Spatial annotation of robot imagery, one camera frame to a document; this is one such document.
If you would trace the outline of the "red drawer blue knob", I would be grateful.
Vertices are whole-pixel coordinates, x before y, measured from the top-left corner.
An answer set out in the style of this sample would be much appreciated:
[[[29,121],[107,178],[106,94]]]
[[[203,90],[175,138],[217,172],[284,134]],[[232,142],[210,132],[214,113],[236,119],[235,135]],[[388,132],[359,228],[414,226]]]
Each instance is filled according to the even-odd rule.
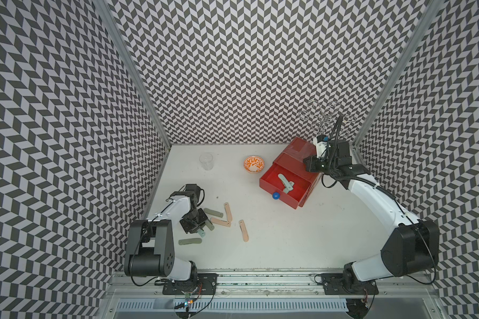
[[[279,200],[293,209],[303,207],[312,182],[284,167],[273,164],[259,180],[259,186],[273,199]]]

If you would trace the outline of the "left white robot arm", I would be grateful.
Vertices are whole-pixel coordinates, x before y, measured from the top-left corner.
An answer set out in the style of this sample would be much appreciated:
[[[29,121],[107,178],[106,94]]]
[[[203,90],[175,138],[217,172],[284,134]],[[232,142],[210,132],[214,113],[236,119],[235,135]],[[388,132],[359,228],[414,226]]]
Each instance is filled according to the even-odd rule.
[[[204,235],[209,219],[200,205],[205,191],[186,184],[166,200],[167,206],[151,220],[137,219],[130,224],[126,243],[124,272],[129,277],[160,277],[173,281],[192,280],[196,266],[175,255],[172,223],[186,234]]]

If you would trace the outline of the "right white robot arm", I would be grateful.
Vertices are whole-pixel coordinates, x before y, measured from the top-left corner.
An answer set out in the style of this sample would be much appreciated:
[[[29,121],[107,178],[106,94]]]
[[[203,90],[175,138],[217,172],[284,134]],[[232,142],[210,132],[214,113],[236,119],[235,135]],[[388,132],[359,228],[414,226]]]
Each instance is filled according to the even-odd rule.
[[[351,291],[354,284],[412,276],[425,270],[436,273],[439,264],[438,225],[403,208],[367,167],[353,163],[347,140],[320,135],[314,138],[313,144],[317,153],[304,159],[306,170],[328,175],[357,196],[387,232],[387,241],[378,254],[344,267],[345,288]]]

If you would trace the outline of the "orange fruit knife middle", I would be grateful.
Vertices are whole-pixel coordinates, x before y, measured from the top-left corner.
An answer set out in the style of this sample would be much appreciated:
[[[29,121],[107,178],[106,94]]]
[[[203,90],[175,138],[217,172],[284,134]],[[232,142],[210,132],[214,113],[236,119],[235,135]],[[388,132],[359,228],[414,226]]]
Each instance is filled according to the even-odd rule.
[[[214,224],[214,225],[220,225],[220,226],[224,226],[224,227],[231,227],[231,223],[228,222],[228,221],[224,221],[224,220],[221,220],[221,219],[216,219],[214,217],[212,217],[210,219],[210,221]]]

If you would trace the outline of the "orange fruit knife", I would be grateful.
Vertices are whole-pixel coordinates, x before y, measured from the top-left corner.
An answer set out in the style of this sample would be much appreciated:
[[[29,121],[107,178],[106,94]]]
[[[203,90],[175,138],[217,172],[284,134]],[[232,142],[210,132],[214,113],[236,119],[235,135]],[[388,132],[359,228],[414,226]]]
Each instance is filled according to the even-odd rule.
[[[239,227],[240,227],[240,230],[242,232],[242,239],[245,243],[247,243],[249,241],[250,237],[248,235],[246,224],[245,224],[245,221],[243,219],[239,221]]]
[[[216,219],[214,217],[212,217],[210,219],[210,221],[214,224],[214,225],[220,225],[220,226],[224,226],[224,227],[231,227],[231,223],[228,222],[228,221],[224,221],[224,220],[221,220],[221,219]]]
[[[228,223],[231,223],[232,220],[233,220],[233,217],[232,217],[232,211],[231,211],[230,204],[229,204],[229,203],[225,203],[225,204],[224,204],[224,209],[225,209],[225,211],[226,211],[227,221],[228,221]]]

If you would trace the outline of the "orange fruit knife upper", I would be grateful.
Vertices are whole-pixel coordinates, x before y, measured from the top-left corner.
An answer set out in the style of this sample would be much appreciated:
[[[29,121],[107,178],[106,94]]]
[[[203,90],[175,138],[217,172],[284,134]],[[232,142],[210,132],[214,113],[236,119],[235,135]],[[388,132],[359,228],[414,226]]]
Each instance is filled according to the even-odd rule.
[[[225,209],[225,211],[226,211],[227,221],[228,221],[228,223],[231,223],[232,220],[233,220],[233,217],[232,217],[232,211],[231,211],[230,204],[229,204],[229,203],[225,203],[225,204],[224,204],[224,209]]]

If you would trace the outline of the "red drawer cabinet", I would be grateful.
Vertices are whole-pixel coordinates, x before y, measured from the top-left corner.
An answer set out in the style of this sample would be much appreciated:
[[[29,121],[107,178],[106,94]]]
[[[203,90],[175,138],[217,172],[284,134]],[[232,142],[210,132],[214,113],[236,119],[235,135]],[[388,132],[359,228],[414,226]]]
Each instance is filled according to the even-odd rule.
[[[274,161],[280,199],[294,209],[303,207],[318,182],[319,173],[308,171],[306,166],[310,163],[307,158],[315,154],[313,144],[294,138]]]

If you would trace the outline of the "orange fruit knife right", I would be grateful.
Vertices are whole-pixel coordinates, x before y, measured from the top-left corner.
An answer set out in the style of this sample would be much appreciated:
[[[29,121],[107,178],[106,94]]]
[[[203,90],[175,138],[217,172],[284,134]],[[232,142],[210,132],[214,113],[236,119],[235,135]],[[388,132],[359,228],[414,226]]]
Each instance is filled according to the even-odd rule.
[[[240,227],[240,230],[242,232],[242,239],[245,243],[247,243],[249,241],[250,237],[248,235],[246,224],[245,224],[245,221],[243,219],[239,221],[239,227]]]

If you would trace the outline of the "olive green knife middle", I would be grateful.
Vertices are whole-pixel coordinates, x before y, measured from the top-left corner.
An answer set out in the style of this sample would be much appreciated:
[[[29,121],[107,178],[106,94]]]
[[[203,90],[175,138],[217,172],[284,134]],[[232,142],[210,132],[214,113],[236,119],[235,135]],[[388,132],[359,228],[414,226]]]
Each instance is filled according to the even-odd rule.
[[[206,224],[207,228],[209,228],[210,231],[213,231],[215,229],[213,223],[209,219],[207,219],[205,221],[205,224]]]

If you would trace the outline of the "olive green knife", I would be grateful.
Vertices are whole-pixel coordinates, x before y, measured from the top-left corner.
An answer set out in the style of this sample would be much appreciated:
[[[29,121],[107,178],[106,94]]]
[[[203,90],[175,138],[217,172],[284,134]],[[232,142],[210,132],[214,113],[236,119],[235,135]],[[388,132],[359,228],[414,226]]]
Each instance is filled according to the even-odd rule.
[[[215,210],[212,210],[212,209],[209,209],[209,208],[204,208],[203,211],[207,215],[211,215],[211,216],[218,217],[218,218],[223,218],[223,216],[224,216],[224,213],[222,213],[220,211],[215,211]]]
[[[213,231],[215,229],[213,223],[209,219],[207,219],[205,221],[205,224],[206,224],[207,228],[209,228],[210,231]]]
[[[183,245],[198,245],[202,243],[201,238],[190,238],[190,239],[181,239],[178,241],[178,244]]]

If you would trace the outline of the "olive green knife lower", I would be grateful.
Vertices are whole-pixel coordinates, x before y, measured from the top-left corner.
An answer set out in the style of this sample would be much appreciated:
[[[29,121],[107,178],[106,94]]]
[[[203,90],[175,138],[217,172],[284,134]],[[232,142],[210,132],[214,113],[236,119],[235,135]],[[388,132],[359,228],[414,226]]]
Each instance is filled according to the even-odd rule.
[[[190,239],[181,239],[178,241],[178,244],[183,245],[198,245],[202,243],[201,238],[190,238]]]

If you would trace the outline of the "olive green knife upper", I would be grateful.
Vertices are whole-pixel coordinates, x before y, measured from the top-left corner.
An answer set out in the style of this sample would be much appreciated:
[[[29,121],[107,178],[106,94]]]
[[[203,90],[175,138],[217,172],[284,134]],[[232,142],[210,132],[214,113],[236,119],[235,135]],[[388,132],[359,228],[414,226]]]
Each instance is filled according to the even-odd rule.
[[[203,211],[207,215],[211,215],[211,216],[218,217],[218,218],[223,218],[223,216],[224,216],[224,213],[222,213],[220,211],[215,211],[215,210],[212,210],[212,209],[209,209],[209,208],[204,208]]]

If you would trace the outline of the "clear plastic cup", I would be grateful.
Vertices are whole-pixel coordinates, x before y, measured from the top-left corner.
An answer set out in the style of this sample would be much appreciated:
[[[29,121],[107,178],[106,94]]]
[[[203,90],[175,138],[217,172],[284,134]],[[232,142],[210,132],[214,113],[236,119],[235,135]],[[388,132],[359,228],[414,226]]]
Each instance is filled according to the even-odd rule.
[[[210,171],[214,168],[214,157],[210,153],[203,153],[200,155],[200,163],[204,170]]]

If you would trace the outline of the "orange patterned bowl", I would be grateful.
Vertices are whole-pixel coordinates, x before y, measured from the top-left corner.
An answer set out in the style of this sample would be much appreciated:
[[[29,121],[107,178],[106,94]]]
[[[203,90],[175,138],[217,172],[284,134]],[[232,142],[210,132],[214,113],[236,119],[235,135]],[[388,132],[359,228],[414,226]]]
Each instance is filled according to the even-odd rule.
[[[243,162],[243,168],[250,174],[257,174],[263,171],[265,161],[259,156],[248,156]]]

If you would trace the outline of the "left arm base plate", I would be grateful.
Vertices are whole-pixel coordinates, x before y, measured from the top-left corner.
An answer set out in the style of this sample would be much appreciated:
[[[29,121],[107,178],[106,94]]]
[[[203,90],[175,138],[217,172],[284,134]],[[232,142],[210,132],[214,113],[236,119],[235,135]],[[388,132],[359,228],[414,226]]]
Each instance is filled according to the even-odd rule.
[[[164,283],[162,294],[182,296],[192,293],[211,296],[216,293],[217,281],[217,273],[197,273],[188,280],[170,280]]]

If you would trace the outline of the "aluminium front rail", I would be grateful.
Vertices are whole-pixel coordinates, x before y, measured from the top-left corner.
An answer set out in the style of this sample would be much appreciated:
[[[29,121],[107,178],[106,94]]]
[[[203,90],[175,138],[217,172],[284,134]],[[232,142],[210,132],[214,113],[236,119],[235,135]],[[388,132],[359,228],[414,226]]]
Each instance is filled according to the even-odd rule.
[[[115,274],[97,318],[448,318],[438,293],[412,279],[381,279],[339,293],[334,269],[202,270],[193,292]]]

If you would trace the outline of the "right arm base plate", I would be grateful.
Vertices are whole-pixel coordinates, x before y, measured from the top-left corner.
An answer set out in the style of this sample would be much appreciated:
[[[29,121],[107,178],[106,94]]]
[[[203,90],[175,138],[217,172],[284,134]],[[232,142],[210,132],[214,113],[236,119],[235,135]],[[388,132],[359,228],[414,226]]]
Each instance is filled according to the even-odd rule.
[[[319,275],[326,295],[368,295],[379,294],[379,289],[374,280],[358,281],[354,275],[346,273],[322,273]]]

